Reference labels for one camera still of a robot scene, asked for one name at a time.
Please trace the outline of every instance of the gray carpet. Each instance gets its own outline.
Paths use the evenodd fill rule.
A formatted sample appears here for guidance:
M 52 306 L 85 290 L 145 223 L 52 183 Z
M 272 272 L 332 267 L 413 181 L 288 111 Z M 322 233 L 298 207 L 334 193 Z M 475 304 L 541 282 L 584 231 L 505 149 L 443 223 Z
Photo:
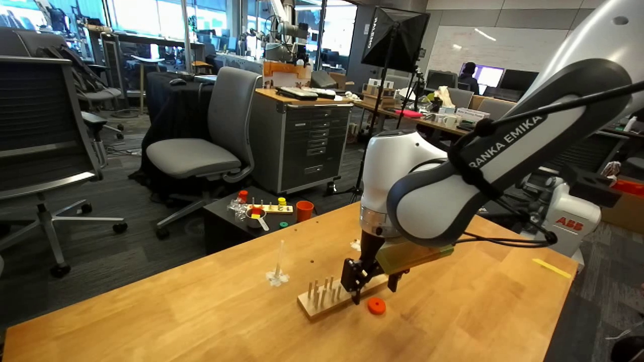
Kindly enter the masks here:
M 54 207 L 87 197 L 95 205 L 95 215 L 125 215 L 129 231 L 115 235 L 111 225 L 60 225 L 60 239 L 72 265 L 72 272 L 62 280 L 48 276 L 52 255 L 42 235 L 32 235 L 30 241 L 2 251 L 6 269 L 0 278 L 0 340 L 12 324 L 187 263 L 209 251 L 203 241 L 201 217 L 173 225 L 171 235 L 163 241 L 155 237 L 153 221 L 171 209 L 129 179 L 139 169 L 143 137 L 143 133 L 131 129 L 145 125 L 145 119 L 139 117 L 135 123 L 133 127 L 125 125 L 127 137 L 123 141 L 113 141 L 107 135 L 111 139 L 111 165 L 105 169 L 103 181 L 68 187 L 48 197 Z M 360 157 L 362 151 L 348 145 L 338 189 L 354 185 Z M 318 187 L 294 197 L 312 199 L 318 213 L 356 201 L 352 193 L 326 197 L 324 191 L 324 187 Z M 34 211 L 32 207 L 32 199 L 2 203 L 0 219 L 8 215 L 28 217 Z M 574 284 L 547 354 L 551 362 L 604 362 L 614 336 L 626 330 L 644 334 L 638 316 L 644 310 L 642 235 L 602 225 L 584 243 L 584 255 L 586 269 Z

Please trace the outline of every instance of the cardboard box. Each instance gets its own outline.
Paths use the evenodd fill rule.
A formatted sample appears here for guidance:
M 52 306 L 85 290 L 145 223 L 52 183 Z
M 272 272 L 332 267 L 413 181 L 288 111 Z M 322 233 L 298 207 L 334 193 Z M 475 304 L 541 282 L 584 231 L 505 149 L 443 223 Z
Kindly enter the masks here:
M 642 185 L 642 181 L 634 179 L 618 179 L 626 181 L 628 185 Z M 602 207 L 602 221 L 634 231 L 634 233 L 644 233 L 644 195 L 642 193 L 630 193 L 630 191 L 620 191 L 620 199 L 614 207 Z

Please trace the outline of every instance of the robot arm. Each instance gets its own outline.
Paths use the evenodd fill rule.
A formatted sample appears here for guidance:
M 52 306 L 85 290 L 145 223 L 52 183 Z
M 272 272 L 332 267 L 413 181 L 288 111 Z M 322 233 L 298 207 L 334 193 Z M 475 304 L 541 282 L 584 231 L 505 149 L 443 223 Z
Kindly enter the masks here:
M 449 255 L 479 207 L 543 161 L 602 125 L 642 109 L 642 95 L 620 95 L 568 111 L 539 113 L 644 78 L 644 2 L 608 0 L 582 22 L 539 72 L 525 97 L 493 125 L 445 155 L 419 135 L 378 135 L 364 159 L 362 255 L 346 259 L 342 284 L 360 298 L 374 274 L 390 288 L 409 267 Z

